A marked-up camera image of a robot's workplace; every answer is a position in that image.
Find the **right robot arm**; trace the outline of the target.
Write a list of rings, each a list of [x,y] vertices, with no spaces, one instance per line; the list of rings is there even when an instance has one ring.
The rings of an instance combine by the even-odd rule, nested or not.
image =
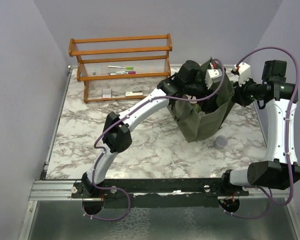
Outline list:
[[[269,60],[264,63],[262,83],[251,77],[251,67],[240,63],[232,73],[235,103],[246,107],[257,102],[266,112],[268,130],[264,160],[251,163],[246,169],[227,170],[219,189],[230,196],[238,186],[260,186],[285,190],[300,180],[300,166],[294,148],[294,113],[298,97],[293,96],[295,85],[286,82],[287,62]]]

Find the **green bottle beige cap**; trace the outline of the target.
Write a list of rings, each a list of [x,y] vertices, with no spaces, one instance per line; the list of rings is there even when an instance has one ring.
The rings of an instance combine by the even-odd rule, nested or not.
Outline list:
[[[192,106],[193,106],[193,109],[194,109],[196,112],[199,113],[199,112],[202,111],[201,106],[200,106],[198,103],[193,104]]]

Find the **small amber bottle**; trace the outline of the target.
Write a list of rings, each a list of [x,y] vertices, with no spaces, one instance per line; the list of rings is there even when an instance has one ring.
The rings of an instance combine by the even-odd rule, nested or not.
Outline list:
[[[203,112],[203,111],[201,111],[200,113],[199,113],[199,116],[200,117],[204,117],[206,114],[205,114],[205,112]]]

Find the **green canvas bag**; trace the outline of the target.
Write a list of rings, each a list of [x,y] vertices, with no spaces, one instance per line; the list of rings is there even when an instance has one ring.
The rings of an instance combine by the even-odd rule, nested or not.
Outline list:
[[[192,82],[195,79],[205,80],[206,71],[210,69],[222,71],[222,79],[219,86],[213,90],[213,97],[196,99],[184,94],[184,83]],[[213,136],[220,129],[235,104],[232,101],[235,94],[234,82],[229,80],[225,68],[212,58],[202,65],[193,60],[187,60],[179,71],[168,80],[168,85],[173,90],[167,94],[178,99],[171,99],[167,109],[187,142],[204,140]],[[200,117],[200,112],[194,110],[193,104],[196,103],[200,105],[201,112],[205,112],[205,116]]]

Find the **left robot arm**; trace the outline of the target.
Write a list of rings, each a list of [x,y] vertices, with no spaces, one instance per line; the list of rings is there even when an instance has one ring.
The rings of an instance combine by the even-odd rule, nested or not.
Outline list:
[[[105,120],[103,131],[93,147],[100,153],[90,170],[81,178],[82,188],[87,196],[93,198],[106,190],[101,186],[114,159],[132,144],[134,129],[152,114],[168,107],[175,101],[189,102],[188,96],[198,102],[213,98],[217,90],[209,84],[207,75],[223,78],[225,70],[217,59],[210,59],[199,65],[187,60],[172,76],[161,80],[157,87],[136,105],[120,113],[110,112]]]

